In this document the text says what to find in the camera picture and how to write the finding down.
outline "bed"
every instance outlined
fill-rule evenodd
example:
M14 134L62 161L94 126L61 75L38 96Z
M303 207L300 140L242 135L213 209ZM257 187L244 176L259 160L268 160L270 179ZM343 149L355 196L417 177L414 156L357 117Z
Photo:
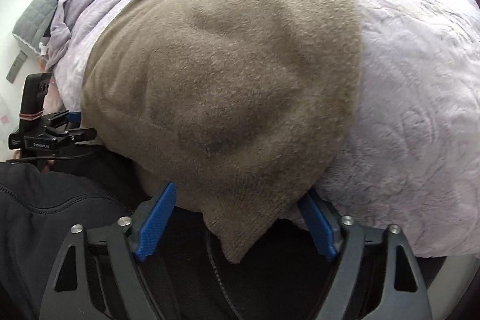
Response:
M60 0L47 68L67 109L81 110L89 52L130 1ZM480 253L478 6L474 0L357 1L360 105L347 143L316 190L365 225L399 223L418 256ZM39 25L31 39L16 34L35 49L41 31ZM285 217L302 225L295 209Z

